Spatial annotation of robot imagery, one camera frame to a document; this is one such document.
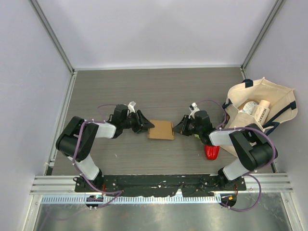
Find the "brown cardboard paper box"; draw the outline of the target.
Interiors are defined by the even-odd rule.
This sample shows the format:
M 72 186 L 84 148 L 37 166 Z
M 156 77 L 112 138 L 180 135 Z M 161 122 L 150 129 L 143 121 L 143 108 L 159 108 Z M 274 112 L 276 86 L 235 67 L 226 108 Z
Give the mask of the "brown cardboard paper box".
M 164 120 L 150 120 L 154 128 L 148 129 L 149 139 L 159 140 L 174 140 L 173 124 L 171 121 Z

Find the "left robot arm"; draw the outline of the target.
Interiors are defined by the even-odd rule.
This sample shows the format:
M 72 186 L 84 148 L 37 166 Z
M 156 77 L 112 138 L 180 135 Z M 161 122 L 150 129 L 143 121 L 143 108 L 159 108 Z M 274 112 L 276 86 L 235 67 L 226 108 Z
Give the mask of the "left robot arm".
M 90 191 L 103 189 L 103 173 L 90 155 L 95 139 L 116 139 L 125 129 L 141 133 L 155 127 L 141 110 L 135 110 L 135 104 L 116 104 L 114 112 L 104 121 L 75 116 L 58 137 L 55 148 L 72 162 Z

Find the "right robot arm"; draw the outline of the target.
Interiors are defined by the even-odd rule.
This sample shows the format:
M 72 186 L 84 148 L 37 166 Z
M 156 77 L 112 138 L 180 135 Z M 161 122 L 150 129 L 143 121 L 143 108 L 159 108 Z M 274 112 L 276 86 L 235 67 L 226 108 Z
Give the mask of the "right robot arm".
M 277 157 L 273 142 L 255 123 L 241 128 L 214 129 L 207 112 L 201 110 L 185 115 L 173 131 L 185 136 L 198 135 L 208 146 L 231 145 L 235 149 L 237 159 L 218 171 L 217 183 L 223 190 L 230 189 L 242 176 L 270 165 Z

